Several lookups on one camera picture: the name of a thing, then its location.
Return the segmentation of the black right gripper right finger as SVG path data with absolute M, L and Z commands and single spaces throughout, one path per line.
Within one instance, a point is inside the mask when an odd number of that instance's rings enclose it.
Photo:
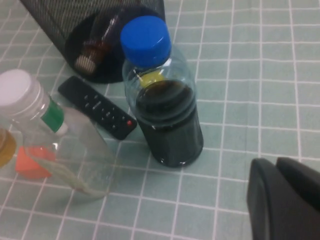
M 320 173 L 289 157 L 278 157 L 276 168 L 295 192 L 319 212 Z

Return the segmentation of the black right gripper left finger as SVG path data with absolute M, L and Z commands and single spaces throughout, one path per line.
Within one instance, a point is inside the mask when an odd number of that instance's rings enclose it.
M 251 161 L 247 208 L 254 240 L 318 240 L 320 212 L 265 158 Z

